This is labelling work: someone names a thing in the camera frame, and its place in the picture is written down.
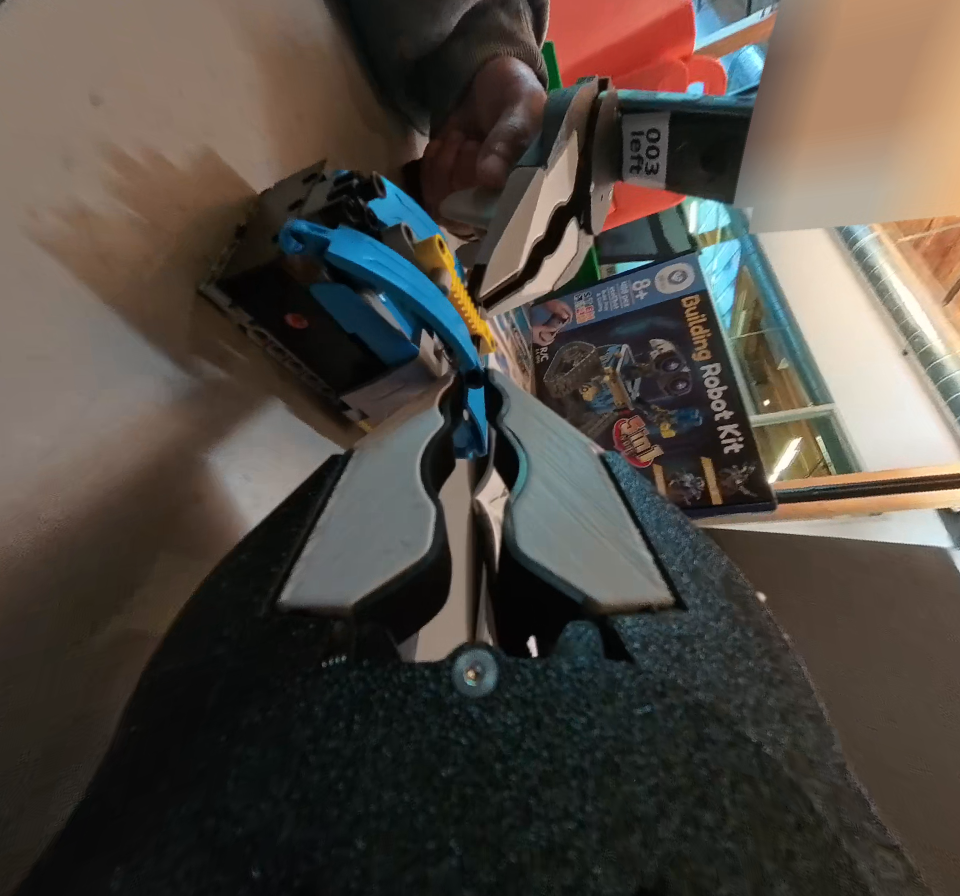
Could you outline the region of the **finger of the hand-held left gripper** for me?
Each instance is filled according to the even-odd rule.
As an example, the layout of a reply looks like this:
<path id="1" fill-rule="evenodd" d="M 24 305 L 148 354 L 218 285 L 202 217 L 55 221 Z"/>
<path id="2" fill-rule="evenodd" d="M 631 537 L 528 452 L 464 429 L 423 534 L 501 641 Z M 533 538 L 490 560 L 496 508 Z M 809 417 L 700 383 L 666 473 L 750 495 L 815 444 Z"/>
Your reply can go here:
<path id="1" fill-rule="evenodd" d="M 534 246 L 573 196 L 579 161 L 579 140 L 562 138 L 545 165 L 519 166 L 511 172 L 477 257 L 484 267 L 477 290 L 481 305 L 502 302 L 510 286 L 520 281 Z"/>
<path id="2" fill-rule="evenodd" d="M 557 240 L 540 240 L 518 274 L 493 291 L 493 307 L 514 310 L 558 290 L 576 275 L 593 242 L 578 223 L 567 223 Z"/>

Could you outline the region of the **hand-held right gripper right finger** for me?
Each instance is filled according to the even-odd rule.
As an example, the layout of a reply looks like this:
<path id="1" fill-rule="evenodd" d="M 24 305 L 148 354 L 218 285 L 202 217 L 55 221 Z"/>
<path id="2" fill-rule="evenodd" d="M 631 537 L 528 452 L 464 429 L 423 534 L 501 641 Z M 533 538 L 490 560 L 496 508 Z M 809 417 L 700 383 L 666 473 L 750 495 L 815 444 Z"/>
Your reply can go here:
<path id="1" fill-rule="evenodd" d="M 602 451 L 488 372 L 487 614 L 496 639 L 671 610 L 676 596 Z"/>

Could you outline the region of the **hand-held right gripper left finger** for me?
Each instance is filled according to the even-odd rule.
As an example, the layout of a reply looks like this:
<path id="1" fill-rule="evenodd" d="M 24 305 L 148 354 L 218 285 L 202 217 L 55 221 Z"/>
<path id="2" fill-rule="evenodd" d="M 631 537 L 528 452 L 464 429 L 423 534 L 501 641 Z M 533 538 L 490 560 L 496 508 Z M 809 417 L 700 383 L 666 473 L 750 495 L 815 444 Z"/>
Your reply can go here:
<path id="1" fill-rule="evenodd" d="M 454 470 L 452 390 L 425 390 L 345 456 L 280 590 L 280 610 L 376 626 L 395 643 L 440 613 L 452 567 L 440 500 Z"/>

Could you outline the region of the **narrow blue curved arc piece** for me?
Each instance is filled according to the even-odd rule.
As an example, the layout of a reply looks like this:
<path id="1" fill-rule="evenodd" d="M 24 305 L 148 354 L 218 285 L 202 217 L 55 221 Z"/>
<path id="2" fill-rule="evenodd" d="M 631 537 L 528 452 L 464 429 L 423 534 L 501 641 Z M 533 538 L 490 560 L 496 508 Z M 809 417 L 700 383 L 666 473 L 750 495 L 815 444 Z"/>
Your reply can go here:
<path id="1" fill-rule="evenodd" d="M 384 293 L 440 340 L 455 362 L 463 385 L 465 428 L 454 433 L 457 457 L 486 457 L 486 372 L 467 323 L 438 286 L 403 255 L 349 227 L 330 229 L 291 219 L 279 232 L 279 247 L 287 256 L 319 257 L 325 265 Z"/>

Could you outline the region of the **blue yellow toy brick model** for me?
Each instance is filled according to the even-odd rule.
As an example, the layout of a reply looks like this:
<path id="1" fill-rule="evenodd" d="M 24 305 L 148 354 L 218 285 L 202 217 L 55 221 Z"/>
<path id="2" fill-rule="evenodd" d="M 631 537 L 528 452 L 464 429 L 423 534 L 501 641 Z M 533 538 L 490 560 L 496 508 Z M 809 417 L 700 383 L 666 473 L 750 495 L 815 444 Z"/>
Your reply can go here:
<path id="1" fill-rule="evenodd" d="M 450 373 L 460 381 L 453 434 L 465 429 L 464 386 L 441 340 L 384 293 L 320 257 L 284 254 L 280 231 L 291 219 L 357 230 L 413 263 L 461 315 L 484 367 L 495 338 L 440 225 L 377 172 L 321 162 L 260 193 L 200 293 L 365 432 Z"/>

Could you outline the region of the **person's left forearm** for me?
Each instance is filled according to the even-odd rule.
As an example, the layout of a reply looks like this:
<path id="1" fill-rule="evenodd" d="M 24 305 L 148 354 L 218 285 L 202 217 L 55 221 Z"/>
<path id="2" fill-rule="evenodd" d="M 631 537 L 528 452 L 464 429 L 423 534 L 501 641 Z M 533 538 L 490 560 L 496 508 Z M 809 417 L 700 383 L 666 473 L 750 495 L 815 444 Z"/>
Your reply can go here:
<path id="1" fill-rule="evenodd" d="M 522 62 L 541 86 L 549 0 L 340 0 L 378 90 L 416 131 L 444 123 L 483 67 Z"/>

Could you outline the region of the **grey desk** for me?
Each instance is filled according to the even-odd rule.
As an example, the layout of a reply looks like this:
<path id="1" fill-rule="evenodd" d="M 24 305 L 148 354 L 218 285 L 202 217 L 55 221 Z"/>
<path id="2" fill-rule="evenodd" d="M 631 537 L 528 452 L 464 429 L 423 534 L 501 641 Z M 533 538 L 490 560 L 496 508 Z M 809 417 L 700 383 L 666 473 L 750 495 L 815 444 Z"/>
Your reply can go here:
<path id="1" fill-rule="evenodd" d="M 280 178 L 422 143 L 326 0 L 2 0 L 2 894 L 186 602 L 354 435 L 201 278 Z"/>

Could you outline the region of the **person's left hand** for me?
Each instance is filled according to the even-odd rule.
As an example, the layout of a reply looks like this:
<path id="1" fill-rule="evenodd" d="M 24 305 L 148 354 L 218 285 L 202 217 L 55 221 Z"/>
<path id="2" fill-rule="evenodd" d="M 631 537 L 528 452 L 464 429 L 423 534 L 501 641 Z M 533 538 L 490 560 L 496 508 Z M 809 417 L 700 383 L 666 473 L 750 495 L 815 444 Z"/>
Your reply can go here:
<path id="1" fill-rule="evenodd" d="M 441 222 L 441 206 L 451 194 L 501 192 L 541 132 L 546 98 L 525 62 L 506 56 L 486 62 L 457 108 L 428 139 L 419 176 L 426 211 Z"/>

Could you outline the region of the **dark blue toy kit box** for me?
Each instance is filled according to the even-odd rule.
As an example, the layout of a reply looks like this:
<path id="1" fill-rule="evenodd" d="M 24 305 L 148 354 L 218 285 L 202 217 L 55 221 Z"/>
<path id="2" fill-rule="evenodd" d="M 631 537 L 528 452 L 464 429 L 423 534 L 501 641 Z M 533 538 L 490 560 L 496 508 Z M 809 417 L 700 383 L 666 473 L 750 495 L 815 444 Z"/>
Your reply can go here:
<path id="1" fill-rule="evenodd" d="M 535 302 L 534 391 L 696 517 L 777 506 L 695 256 Z"/>

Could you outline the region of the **orange plastic bin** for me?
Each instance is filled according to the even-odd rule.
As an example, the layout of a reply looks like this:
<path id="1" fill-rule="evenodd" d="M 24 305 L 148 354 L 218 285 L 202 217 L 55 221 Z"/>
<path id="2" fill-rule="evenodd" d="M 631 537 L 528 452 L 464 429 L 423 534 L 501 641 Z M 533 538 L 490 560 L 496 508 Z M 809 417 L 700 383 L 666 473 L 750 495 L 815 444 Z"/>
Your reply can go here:
<path id="1" fill-rule="evenodd" d="M 716 83 L 693 71 L 694 37 L 691 0 L 550 0 L 548 40 L 556 47 L 567 87 L 602 77 L 618 89 L 726 96 L 726 75 L 718 62 L 705 61 L 718 71 Z M 602 232 L 684 196 L 619 182 Z"/>

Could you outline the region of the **black flat board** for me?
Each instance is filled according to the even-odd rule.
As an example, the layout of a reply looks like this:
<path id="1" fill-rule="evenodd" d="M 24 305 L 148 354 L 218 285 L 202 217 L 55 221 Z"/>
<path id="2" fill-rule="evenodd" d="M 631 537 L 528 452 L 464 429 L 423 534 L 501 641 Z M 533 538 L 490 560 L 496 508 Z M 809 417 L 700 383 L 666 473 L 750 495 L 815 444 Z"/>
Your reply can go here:
<path id="1" fill-rule="evenodd" d="M 937 894 L 959 893 L 953 552 L 714 528 L 806 664 L 852 769 Z"/>

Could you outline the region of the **silver air duct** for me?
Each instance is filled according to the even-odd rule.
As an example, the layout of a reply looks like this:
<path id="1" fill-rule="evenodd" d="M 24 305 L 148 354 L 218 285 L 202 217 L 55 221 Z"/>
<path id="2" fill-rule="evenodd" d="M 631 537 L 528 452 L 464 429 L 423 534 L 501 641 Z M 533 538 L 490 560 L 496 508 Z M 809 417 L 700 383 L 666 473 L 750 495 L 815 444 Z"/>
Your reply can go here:
<path id="1" fill-rule="evenodd" d="M 959 434 L 959 337 L 926 276 L 878 225 L 833 228 L 872 301 L 890 324 L 925 390 Z"/>

